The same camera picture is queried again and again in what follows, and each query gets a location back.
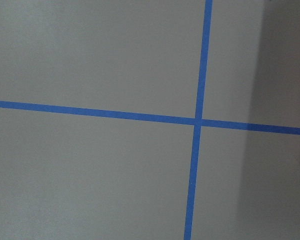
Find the vertical blue line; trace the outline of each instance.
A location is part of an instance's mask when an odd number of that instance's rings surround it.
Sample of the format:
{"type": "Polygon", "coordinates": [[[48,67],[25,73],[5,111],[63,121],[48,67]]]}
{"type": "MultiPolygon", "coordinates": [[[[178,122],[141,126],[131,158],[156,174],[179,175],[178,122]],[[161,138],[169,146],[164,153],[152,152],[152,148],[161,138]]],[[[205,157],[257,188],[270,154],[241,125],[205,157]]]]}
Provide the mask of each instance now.
{"type": "Polygon", "coordinates": [[[205,85],[206,85],[206,75],[207,75],[212,2],[213,0],[206,0],[205,7],[204,7],[200,68],[199,68],[198,89],[197,89],[196,104],[195,104],[195,119],[194,119],[194,126],[193,126],[188,196],[187,196],[185,224],[184,224],[184,240],[190,240],[191,232],[192,232],[192,221],[194,215],[198,157],[199,157],[200,135],[201,135],[201,121],[203,115],[205,85]]]}

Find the gray surface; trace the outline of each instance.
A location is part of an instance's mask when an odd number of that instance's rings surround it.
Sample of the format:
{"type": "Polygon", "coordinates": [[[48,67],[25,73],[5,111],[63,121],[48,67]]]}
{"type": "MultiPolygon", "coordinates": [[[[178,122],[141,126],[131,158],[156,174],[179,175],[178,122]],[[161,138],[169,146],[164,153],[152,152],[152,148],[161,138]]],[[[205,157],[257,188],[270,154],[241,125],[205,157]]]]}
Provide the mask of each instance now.
{"type": "Polygon", "coordinates": [[[182,240],[192,127],[0,109],[0,240],[182,240]]]}
{"type": "MultiPolygon", "coordinates": [[[[194,117],[204,0],[0,1],[0,100],[194,117]]],[[[300,0],[214,0],[206,119],[300,127],[300,0]]],[[[0,109],[0,240],[182,240],[192,126],[0,109]]],[[[300,136],[202,129],[193,240],[300,240],[300,136]]]]}
{"type": "Polygon", "coordinates": [[[204,118],[300,127],[300,0],[214,0],[208,57],[204,118]]]}
{"type": "Polygon", "coordinates": [[[300,136],[202,128],[193,240],[300,240],[300,136]]]}
{"type": "Polygon", "coordinates": [[[0,100],[194,117],[204,0],[0,1],[0,100]]]}

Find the horizontal blue line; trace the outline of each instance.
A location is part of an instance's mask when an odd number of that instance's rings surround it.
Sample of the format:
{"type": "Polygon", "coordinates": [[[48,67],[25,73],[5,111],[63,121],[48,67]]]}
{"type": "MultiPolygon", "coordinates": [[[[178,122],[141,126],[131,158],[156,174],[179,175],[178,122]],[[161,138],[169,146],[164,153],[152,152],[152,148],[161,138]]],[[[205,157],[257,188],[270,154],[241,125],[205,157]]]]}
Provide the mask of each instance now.
{"type": "MultiPolygon", "coordinates": [[[[139,121],[159,122],[159,123],[169,123],[169,124],[182,124],[182,125],[195,124],[195,119],[189,117],[165,116],[165,115],[134,113],[134,112],[124,112],[124,111],[98,110],[98,109],[69,107],[69,106],[43,105],[43,104],[14,102],[14,101],[0,101],[0,108],[59,113],[59,114],[94,116],[94,117],[104,117],[104,118],[113,118],[113,119],[129,119],[129,120],[139,120],[139,121]]],[[[223,128],[223,129],[237,129],[237,130],[247,130],[247,131],[257,131],[257,132],[300,135],[299,127],[289,127],[289,126],[275,126],[275,125],[264,125],[264,124],[233,122],[233,121],[219,121],[219,120],[208,120],[208,119],[202,119],[201,126],[212,127],[212,128],[223,128]]]]}
{"type": "Polygon", "coordinates": [[[145,113],[134,113],[124,111],[109,111],[69,106],[55,106],[55,105],[43,105],[34,103],[23,103],[23,102],[12,102],[12,101],[0,101],[0,108],[4,109],[19,109],[19,110],[30,110],[48,113],[59,113],[59,114],[73,114],[73,115],[84,115],[94,117],[104,117],[113,119],[130,119],[139,121],[169,123],[169,124],[182,124],[182,125],[194,125],[195,120],[188,117],[179,116],[165,116],[165,115],[154,115],[145,113]]]}
{"type": "Polygon", "coordinates": [[[208,120],[208,119],[202,119],[201,126],[223,128],[223,129],[237,129],[237,130],[277,133],[277,134],[300,135],[300,127],[275,126],[275,125],[264,125],[264,124],[234,122],[234,121],[219,121],[219,120],[208,120]]]}

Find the gray floor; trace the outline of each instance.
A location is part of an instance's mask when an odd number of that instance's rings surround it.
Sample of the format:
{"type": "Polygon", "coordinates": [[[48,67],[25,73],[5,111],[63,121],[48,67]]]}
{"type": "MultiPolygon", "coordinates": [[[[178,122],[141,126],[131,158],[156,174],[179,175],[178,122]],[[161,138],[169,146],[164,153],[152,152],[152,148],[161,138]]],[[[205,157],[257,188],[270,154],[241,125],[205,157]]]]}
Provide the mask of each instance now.
{"type": "MultiPolygon", "coordinates": [[[[193,118],[204,0],[0,1],[0,100],[193,118]]],[[[300,0],[214,0],[203,118],[300,128],[300,0]]],[[[0,240],[182,240],[193,126],[0,108],[0,240]]],[[[300,135],[203,127],[193,240],[300,240],[300,135]]]]}

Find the blue tape line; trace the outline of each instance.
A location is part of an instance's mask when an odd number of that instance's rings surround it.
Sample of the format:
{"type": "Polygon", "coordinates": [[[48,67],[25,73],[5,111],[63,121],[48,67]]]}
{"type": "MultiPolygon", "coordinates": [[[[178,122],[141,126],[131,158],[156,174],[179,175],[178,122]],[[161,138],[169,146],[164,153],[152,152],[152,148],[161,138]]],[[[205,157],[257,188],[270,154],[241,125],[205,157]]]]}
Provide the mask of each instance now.
{"type": "Polygon", "coordinates": [[[192,232],[198,158],[199,158],[199,148],[200,148],[201,122],[202,122],[202,115],[203,115],[205,85],[206,85],[206,75],[207,75],[212,2],[213,2],[212,0],[206,0],[205,7],[204,7],[200,68],[199,68],[198,88],[197,88],[196,104],[195,104],[195,118],[194,118],[194,127],[193,127],[190,174],[189,174],[188,195],[187,195],[185,224],[184,224],[184,236],[183,236],[184,240],[190,240],[191,232],[192,232]]]}
{"type": "Polygon", "coordinates": [[[208,120],[208,119],[203,119],[201,125],[203,127],[300,135],[300,127],[275,126],[275,125],[264,125],[264,124],[233,122],[233,121],[219,121],[219,120],[208,120]]]}
{"type": "Polygon", "coordinates": [[[4,109],[19,109],[19,110],[31,110],[39,112],[59,113],[59,114],[74,114],[84,116],[95,116],[114,119],[130,119],[139,121],[150,121],[169,124],[182,124],[182,125],[194,125],[194,119],[188,117],[179,116],[165,116],[145,113],[134,113],[124,111],[109,111],[69,106],[54,106],[43,105],[34,103],[12,102],[12,101],[0,101],[0,108],[4,109]]]}

